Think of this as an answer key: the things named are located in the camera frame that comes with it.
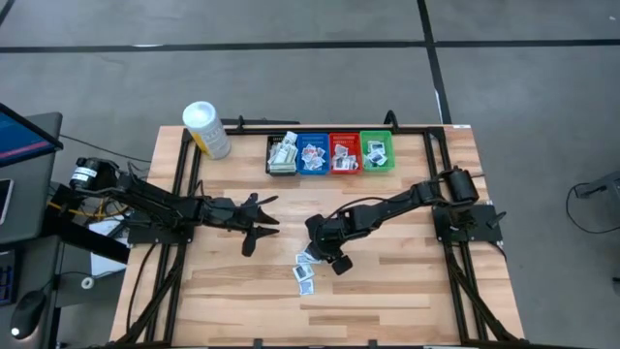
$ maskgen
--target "plastic container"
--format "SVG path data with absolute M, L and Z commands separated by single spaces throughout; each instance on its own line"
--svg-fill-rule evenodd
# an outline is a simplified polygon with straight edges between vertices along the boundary
M 332 133 L 329 134 L 329 154 L 335 154 L 334 148 L 337 144 L 349 148 L 349 155 L 355 155 L 359 167 L 357 170 L 334 170 L 330 169 L 334 175 L 357 175 L 361 173 L 363 159 L 361 158 L 361 148 L 359 147 L 358 133 Z
M 271 146 L 274 143 L 279 143 L 282 140 L 284 140 L 284 136 L 267 136 L 267 151 L 264 157 L 264 172 L 268 175 L 271 176 L 290 176 L 290 175 L 296 175 L 297 172 L 291 172 L 291 173 L 275 173 L 272 174 L 269 171 L 269 164 L 267 164 L 267 160 L 269 160 L 269 150 L 271 149 Z
M 231 152 L 231 142 L 215 107 L 210 103 L 194 102 L 187 106 L 183 111 L 183 123 L 196 145 L 209 158 L 222 159 Z
M 323 159 L 325 163 L 321 166 L 320 170 L 311 171 L 303 170 L 305 163 L 301 160 L 301 151 L 306 145 L 312 144 L 315 147 L 320 147 L 325 151 Z M 298 134 L 297 135 L 297 171 L 302 175 L 327 175 L 329 172 L 329 163 L 331 157 L 329 154 L 329 135 L 328 134 Z
M 390 131 L 361 131 L 359 133 L 359 136 L 361 137 L 361 151 L 364 155 L 368 155 L 368 141 L 378 141 L 383 143 L 386 147 L 387 160 L 384 165 L 377 167 L 367 167 L 364 164 L 365 171 L 386 172 L 391 171 L 396 167 L 396 157 L 394 156 L 394 145 L 391 141 Z

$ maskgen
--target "stack of cards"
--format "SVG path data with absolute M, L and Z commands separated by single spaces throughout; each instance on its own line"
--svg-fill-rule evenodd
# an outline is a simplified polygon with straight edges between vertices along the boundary
M 295 140 L 297 134 L 287 132 L 287 136 L 280 143 L 275 143 L 269 150 L 269 171 L 272 173 L 293 173 L 297 170 L 295 162 L 297 147 Z
M 348 147 L 337 144 L 336 147 L 334 147 L 334 153 L 335 154 L 331 159 L 331 167 L 334 170 L 357 170 L 357 168 L 359 167 L 356 156 L 349 155 Z
M 312 144 L 306 145 L 301 150 L 301 160 L 303 160 L 303 170 L 316 171 L 320 170 L 323 164 L 326 162 L 323 159 L 325 150 L 320 147 L 315 147 Z
M 299 283 L 299 294 L 301 296 L 314 295 L 314 271 L 310 265 L 320 264 L 321 261 L 314 259 L 308 252 L 304 251 L 294 256 L 297 266 L 293 268 L 294 277 Z
M 387 160 L 386 145 L 379 141 L 368 141 L 368 154 L 364 155 L 364 165 L 367 167 L 383 166 Z

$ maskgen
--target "concrete floor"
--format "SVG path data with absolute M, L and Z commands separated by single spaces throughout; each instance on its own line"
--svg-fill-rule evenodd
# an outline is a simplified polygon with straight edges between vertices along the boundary
M 427 2 L 436 40 L 620 38 L 613 0 Z M 421 39 L 412 0 L 17 0 L 0 27 L 0 46 L 23 47 Z M 616 348 L 620 232 L 580 232 L 564 200 L 573 184 L 620 168 L 620 48 L 438 55 L 452 121 L 473 125 L 491 197 L 509 213 L 502 228 L 527 337 Z M 196 100 L 223 117 L 363 123 L 393 109 L 401 123 L 439 122 L 425 48 L 3 54 L 0 72 L 3 103 L 61 111 L 63 133 L 146 158 L 158 127 L 179 124 Z M 78 156 L 123 162 L 65 145 L 56 181 L 67 182 Z M 573 210 L 592 229 L 618 225 L 606 204 L 597 197 Z M 63 311 L 59 339 L 104 343 L 118 290 L 106 292 L 107 301 Z

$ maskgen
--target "black floor line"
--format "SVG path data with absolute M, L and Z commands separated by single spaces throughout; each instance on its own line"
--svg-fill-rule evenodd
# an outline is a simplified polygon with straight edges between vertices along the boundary
M 436 48 L 571 48 L 620 46 L 620 39 L 438 41 Z
M 16 0 L 8 0 L 4 7 L 2 8 L 2 12 L 0 12 L 0 26 L 4 23 L 4 19 L 9 15 L 9 11 L 13 7 L 13 4 Z
M 278 50 L 322 48 L 424 48 L 423 41 L 333 41 L 290 43 L 238 44 L 172 44 L 172 45 L 119 45 L 77 47 L 4 47 L 0 53 L 105 53 L 105 52 L 175 52 L 223 50 Z
M 433 78 L 433 85 L 435 86 L 439 118 L 443 124 L 452 124 L 450 108 L 448 107 L 448 96 L 446 95 L 444 79 L 442 78 L 442 69 L 439 66 L 437 49 L 435 49 L 434 46 L 435 40 L 433 38 L 433 30 L 424 0 L 418 0 L 418 10 L 419 18 L 422 22 L 422 30 L 424 31 L 424 41 L 426 42 L 426 53 L 428 54 L 428 63 L 430 64 L 430 74 Z

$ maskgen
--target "computer mouse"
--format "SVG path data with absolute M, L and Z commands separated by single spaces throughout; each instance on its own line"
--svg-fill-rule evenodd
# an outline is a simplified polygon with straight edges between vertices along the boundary
M 46 307 L 46 294 L 43 291 L 30 291 L 17 303 L 11 318 L 11 334 L 24 339 L 39 325 L 41 313 Z

